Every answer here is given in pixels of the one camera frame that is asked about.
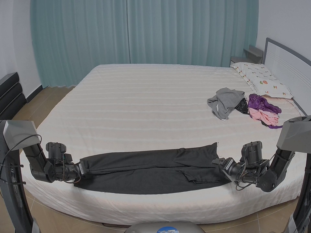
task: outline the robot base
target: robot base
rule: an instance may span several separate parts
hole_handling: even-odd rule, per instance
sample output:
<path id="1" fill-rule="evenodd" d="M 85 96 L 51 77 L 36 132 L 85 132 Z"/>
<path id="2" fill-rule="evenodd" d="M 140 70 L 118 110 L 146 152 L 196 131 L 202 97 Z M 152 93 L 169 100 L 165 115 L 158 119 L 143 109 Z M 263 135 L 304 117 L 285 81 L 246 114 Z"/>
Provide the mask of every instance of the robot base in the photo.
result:
<path id="1" fill-rule="evenodd" d="M 124 233 L 205 233 L 191 222 L 139 223 L 129 227 Z"/>

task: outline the patterned pillow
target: patterned pillow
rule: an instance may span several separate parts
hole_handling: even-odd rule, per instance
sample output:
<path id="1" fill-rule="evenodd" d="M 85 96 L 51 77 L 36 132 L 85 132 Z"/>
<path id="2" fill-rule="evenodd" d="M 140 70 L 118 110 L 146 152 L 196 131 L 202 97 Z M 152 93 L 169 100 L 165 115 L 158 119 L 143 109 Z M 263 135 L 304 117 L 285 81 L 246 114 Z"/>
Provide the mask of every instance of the patterned pillow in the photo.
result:
<path id="1" fill-rule="evenodd" d="M 257 95 L 291 99 L 293 95 L 264 64 L 238 62 L 231 65 Z"/>

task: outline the bed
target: bed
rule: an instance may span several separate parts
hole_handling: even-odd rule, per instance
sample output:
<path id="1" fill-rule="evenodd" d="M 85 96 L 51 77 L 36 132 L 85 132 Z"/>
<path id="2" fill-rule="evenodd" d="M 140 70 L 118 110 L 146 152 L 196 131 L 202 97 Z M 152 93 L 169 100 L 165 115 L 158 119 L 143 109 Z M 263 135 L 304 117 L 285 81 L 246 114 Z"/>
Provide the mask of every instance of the bed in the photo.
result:
<path id="1" fill-rule="evenodd" d="M 305 101 L 311 91 L 311 63 L 293 53 L 267 39 L 267 67 L 297 98 L 268 98 L 282 109 L 279 125 L 311 113 L 310 102 Z M 295 83 L 285 81 L 293 72 L 298 73 Z M 269 159 L 275 153 L 281 129 L 269 129 L 237 110 L 225 122 L 216 118 L 207 99 L 223 87 L 243 90 L 246 95 L 253 93 L 233 68 L 99 65 L 55 106 L 37 130 L 43 138 L 42 146 L 49 141 L 64 143 L 74 162 L 100 153 L 191 148 L 214 142 L 218 142 L 220 157 L 239 160 L 243 144 L 257 140 L 262 141 L 263 158 Z M 23 168 L 22 175 L 25 188 L 41 202 L 91 221 L 121 225 L 158 221 L 216 223 L 295 199 L 302 185 L 305 157 L 304 153 L 296 153 L 285 180 L 270 193 L 254 185 L 237 192 L 229 183 L 174 194 L 114 194 L 64 182 L 40 182 L 31 176 L 29 168 Z M 24 153 L 21 163 L 28 166 Z"/>

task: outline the white wall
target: white wall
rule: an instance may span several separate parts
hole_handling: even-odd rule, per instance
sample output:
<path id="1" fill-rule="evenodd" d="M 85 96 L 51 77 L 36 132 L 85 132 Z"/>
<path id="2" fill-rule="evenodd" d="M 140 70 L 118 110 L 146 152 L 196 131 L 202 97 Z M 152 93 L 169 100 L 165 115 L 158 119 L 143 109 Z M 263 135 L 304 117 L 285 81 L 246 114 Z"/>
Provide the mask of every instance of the white wall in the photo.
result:
<path id="1" fill-rule="evenodd" d="M 0 78 L 18 72 L 25 97 L 40 85 L 30 31 L 30 0 L 0 0 Z"/>
<path id="2" fill-rule="evenodd" d="M 311 0 L 259 0 L 256 47 L 267 37 L 311 60 Z"/>

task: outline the white pillow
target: white pillow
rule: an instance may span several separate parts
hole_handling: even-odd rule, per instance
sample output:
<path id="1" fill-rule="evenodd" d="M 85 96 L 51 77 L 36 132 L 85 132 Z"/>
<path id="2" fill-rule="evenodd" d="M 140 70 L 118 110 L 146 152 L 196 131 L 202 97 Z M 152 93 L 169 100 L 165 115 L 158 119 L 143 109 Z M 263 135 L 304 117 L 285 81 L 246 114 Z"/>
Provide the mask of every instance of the white pillow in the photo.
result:
<path id="1" fill-rule="evenodd" d="M 291 99 L 290 90 L 264 64 L 238 62 L 231 65 L 259 96 Z"/>

